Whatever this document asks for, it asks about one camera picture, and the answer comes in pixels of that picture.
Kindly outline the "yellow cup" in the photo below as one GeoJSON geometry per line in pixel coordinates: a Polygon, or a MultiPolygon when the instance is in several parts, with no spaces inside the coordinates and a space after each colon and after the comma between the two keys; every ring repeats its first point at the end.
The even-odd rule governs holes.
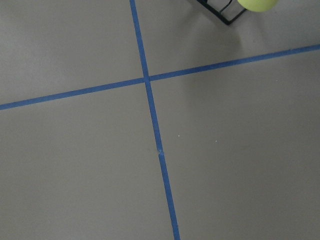
{"type": "Polygon", "coordinates": [[[246,10],[262,13],[272,9],[278,0],[237,0],[246,10]]]}

